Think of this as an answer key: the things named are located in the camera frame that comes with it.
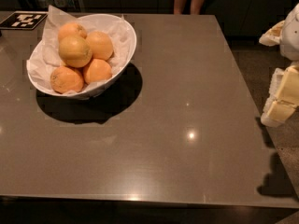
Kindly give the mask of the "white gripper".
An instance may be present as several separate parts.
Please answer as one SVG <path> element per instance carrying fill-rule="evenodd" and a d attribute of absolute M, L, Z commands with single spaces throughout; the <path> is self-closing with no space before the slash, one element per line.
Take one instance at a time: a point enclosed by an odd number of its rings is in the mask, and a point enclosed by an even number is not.
<path fill-rule="evenodd" d="M 259 38 L 259 43 L 268 47 L 279 43 L 280 53 L 291 61 L 299 60 L 299 4 Z M 278 127 L 290 118 L 299 107 L 299 65 L 293 64 L 285 70 L 277 68 L 271 78 L 261 123 L 267 127 Z"/>

